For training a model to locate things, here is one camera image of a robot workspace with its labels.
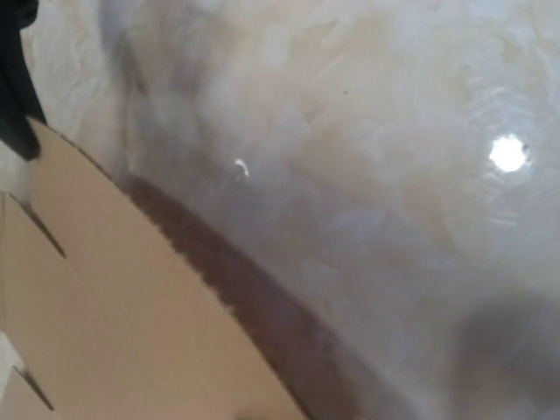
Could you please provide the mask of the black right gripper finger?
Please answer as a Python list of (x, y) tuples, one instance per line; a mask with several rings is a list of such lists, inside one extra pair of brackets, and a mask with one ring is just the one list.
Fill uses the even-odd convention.
[(1, 0), (1, 141), (23, 160), (40, 155), (28, 119), (46, 123), (21, 40), (21, 31), (35, 22), (38, 11), (37, 0)]

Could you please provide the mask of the brown cardboard box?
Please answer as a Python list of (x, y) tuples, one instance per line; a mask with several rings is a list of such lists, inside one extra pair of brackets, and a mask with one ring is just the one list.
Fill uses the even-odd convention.
[(39, 122), (27, 205), (3, 200), (5, 331), (64, 419), (301, 419), (161, 231)]

